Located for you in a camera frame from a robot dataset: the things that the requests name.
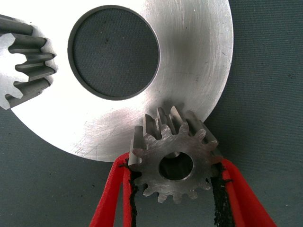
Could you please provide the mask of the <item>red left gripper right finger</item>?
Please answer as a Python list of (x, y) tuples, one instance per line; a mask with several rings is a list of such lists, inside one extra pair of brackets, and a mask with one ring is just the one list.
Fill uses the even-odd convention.
[(239, 169), (223, 159), (214, 165), (218, 174), (211, 178), (216, 227), (275, 227)]

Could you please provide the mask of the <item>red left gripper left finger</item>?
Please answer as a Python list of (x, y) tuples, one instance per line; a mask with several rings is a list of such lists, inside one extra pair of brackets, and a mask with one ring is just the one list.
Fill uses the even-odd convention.
[(90, 222), (91, 227), (112, 227), (114, 225), (120, 186), (123, 187), (122, 226), (136, 226), (135, 194), (138, 187), (134, 184), (134, 180), (137, 173), (130, 170), (128, 160), (129, 153), (127, 152), (113, 162), (102, 196)]

